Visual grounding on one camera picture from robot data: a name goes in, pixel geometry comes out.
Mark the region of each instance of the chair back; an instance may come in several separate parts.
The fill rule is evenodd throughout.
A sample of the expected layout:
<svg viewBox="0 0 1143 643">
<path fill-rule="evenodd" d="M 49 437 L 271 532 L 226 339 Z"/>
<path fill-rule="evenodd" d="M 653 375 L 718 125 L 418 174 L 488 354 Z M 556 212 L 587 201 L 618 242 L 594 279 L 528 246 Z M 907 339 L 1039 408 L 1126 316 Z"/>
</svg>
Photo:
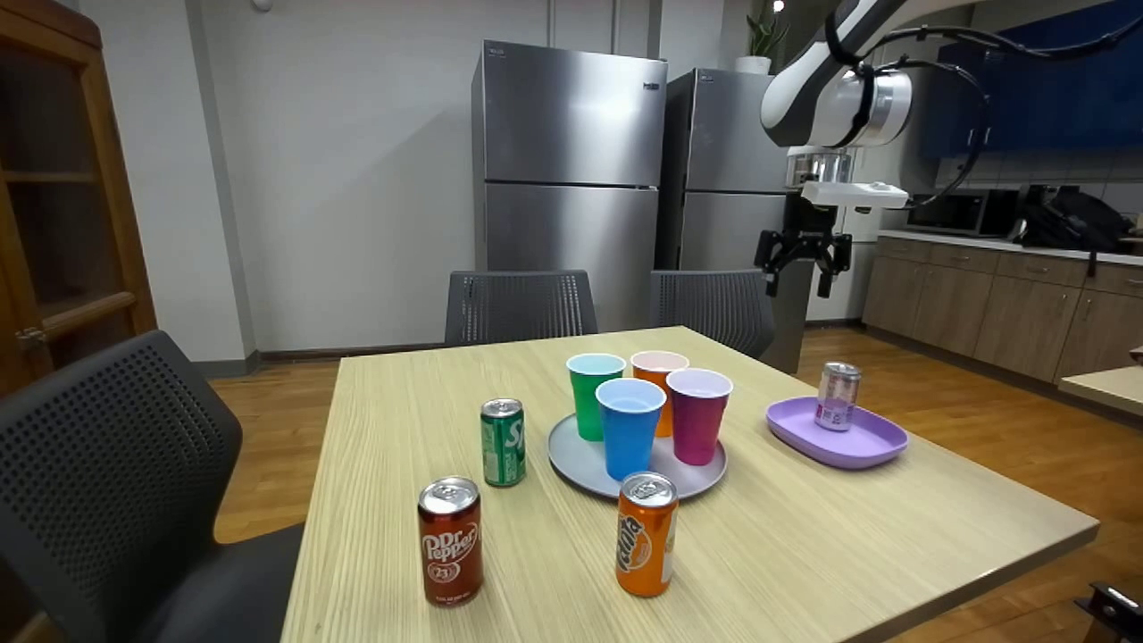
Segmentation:
<svg viewBox="0 0 1143 643">
<path fill-rule="evenodd" d="M 68 639 L 132 639 L 214 550 L 239 420 L 164 332 L 0 408 L 0 557 Z"/>
<path fill-rule="evenodd" d="M 597 332 L 587 270 L 455 270 L 446 344 L 506 344 Z"/>
<path fill-rule="evenodd" d="M 649 312 L 657 325 L 688 325 L 751 357 L 774 339 L 774 306 L 756 268 L 649 270 Z"/>
</svg>

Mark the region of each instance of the plastic cup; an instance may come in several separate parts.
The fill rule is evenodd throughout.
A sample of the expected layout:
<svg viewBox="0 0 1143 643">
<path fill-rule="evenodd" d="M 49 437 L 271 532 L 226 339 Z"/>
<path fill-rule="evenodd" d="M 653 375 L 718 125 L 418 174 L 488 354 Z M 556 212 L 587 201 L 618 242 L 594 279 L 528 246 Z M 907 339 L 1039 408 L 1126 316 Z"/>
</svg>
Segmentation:
<svg viewBox="0 0 1143 643">
<path fill-rule="evenodd" d="M 674 412 L 674 458 L 701 469 L 718 452 L 725 399 L 737 387 L 711 369 L 678 369 L 668 375 Z"/>
<path fill-rule="evenodd" d="M 625 362 L 618 354 L 576 354 L 566 357 L 571 395 L 576 395 L 576 426 L 588 442 L 605 438 L 605 414 L 597 399 L 597 387 L 608 377 L 621 377 Z"/>
<path fill-rule="evenodd" d="M 632 470 L 649 470 L 653 426 L 668 394 L 641 377 L 600 382 L 597 399 L 605 408 L 605 462 L 613 482 Z"/>
<path fill-rule="evenodd" d="M 653 382 L 659 389 L 668 389 L 668 375 L 674 369 L 688 369 L 688 362 L 682 354 L 671 354 L 671 349 L 638 349 L 638 354 L 632 354 L 632 375 L 646 377 L 646 382 Z M 671 405 L 665 405 L 665 412 L 657 414 L 653 437 L 674 437 Z"/>
</svg>

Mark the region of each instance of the blue cup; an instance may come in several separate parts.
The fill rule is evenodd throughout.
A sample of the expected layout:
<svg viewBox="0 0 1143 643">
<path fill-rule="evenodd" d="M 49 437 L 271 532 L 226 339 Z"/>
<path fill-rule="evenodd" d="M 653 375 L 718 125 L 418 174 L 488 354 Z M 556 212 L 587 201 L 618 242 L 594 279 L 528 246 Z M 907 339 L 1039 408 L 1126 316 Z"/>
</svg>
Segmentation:
<svg viewBox="0 0 1143 643">
<path fill-rule="evenodd" d="M 597 389 L 605 412 L 605 458 L 613 482 L 649 470 L 657 414 L 668 394 L 641 377 L 608 377 Z"/>
</svg>

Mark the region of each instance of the green soda can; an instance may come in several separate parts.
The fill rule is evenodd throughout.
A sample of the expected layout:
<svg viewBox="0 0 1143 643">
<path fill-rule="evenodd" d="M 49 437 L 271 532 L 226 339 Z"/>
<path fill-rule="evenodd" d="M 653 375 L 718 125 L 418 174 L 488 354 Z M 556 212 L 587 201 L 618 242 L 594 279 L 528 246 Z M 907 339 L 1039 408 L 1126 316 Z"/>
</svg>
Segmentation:
<svg viewBox="0 0 1143 643">
<path fill-rule="evenodd" d="M 483 447 L 484 447 L 484 482 L 514 485 L 524 480 L 524 405 L 521 399 L 484 399 L 480 408 Z"/>
</svg>

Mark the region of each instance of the green cup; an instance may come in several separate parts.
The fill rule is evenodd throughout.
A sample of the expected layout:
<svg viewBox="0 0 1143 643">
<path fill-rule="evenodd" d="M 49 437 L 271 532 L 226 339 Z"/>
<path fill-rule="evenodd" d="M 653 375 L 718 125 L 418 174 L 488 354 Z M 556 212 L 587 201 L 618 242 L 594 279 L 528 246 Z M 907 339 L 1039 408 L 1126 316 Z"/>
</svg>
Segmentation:
<svg viewBox="0 0 1143 643">
<path fill-rule="evenodd" d="M 618 354 L 576 354 L 566 357 L 571 395 L 578 437 L 588 442 L 605 438 L 605 412 L 597 399 L 597 387 L 618 377 L 627 366 Z"/>
</svg>

